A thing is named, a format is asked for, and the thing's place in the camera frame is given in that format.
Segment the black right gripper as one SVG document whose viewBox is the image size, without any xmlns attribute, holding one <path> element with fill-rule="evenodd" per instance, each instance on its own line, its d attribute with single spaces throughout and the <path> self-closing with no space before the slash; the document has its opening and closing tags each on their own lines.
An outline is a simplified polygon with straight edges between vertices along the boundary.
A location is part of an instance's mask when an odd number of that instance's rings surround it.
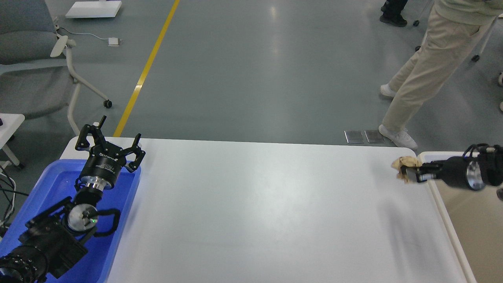
<svg viewBox="0 0 503 283">
<path fill-rule="evenodd" d="M 441 164 L 438 162 L 428 162 L 422 164 L 402 164 L 399 171 L 437 171 L 435 173 L 416 173 L 417 183 L 428 180 L 440 179 L 450 187 L 480 191 L 484 188 L 484 181 L 478 161 L 474 158 L 464 158 L 462 156 L 452 156 Z"/>
</svg>

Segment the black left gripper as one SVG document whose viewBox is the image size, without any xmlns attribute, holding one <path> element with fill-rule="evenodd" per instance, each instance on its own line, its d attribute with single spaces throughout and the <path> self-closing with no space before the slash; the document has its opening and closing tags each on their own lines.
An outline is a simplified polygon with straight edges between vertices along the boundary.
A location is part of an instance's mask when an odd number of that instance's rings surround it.
<svg viewBox="0 0 503 283">
<path fill-rule="evenodd" d="M 102 126 L 107 116 L 103 115 L 99 122 L 85 124 L 80 131 L 75 145 L 77 151 L 90 151 L 89 158 L 85 163 L 79 180 L 81 182 L 90 182 L 100 179 L 102 183 L 101 190 L 113 189 L 121 168 L 124 167 L 130 173 L 140 168 L 140 164 L 145 157 L 145 151 L 140 146 L 141 134 L 137 134 L 131 147 L 123 149 L 115 144 L 106 144 L 102 133 Z M 88 136 L 92 136 L 94 146 L 90 148 Z M 135 159 L 127 163 L 126 156 L 133 154 Z"/>
</svg>

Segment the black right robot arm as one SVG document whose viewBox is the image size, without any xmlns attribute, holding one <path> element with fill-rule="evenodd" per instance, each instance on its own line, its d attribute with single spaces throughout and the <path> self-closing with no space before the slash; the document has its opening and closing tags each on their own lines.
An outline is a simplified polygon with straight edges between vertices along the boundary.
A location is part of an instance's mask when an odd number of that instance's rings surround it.
<svg viewBox="0 0 503 283">
<path fill-rule="evenodd" d="M 392 168 L 397 169 L 397 177 L 405 182 L 441 180 L 450 187 L 471 191 L 497 187 L 496 196 L 502 200 L 503 155 L 500 145 L 472 144 L 461 156 L 426 163 L 420 163 L 412 156 L 402 156 L 392 163 Z"/>
</svg>

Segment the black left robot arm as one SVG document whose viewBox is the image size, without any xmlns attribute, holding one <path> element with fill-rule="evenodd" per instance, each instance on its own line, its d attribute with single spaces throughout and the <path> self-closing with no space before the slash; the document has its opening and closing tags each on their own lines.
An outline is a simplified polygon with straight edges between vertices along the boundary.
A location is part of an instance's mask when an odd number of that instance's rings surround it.
<svg viewBox="0 0 503 283">
<path fill-rule="evenodd" d="M 1 241 L 2 283 L 102 283 L 140 182 L 145 150 L 107 141 L 106 120 L 83 126 L 75 150 L 87 160 L 48 166 Z"/>
</svg>

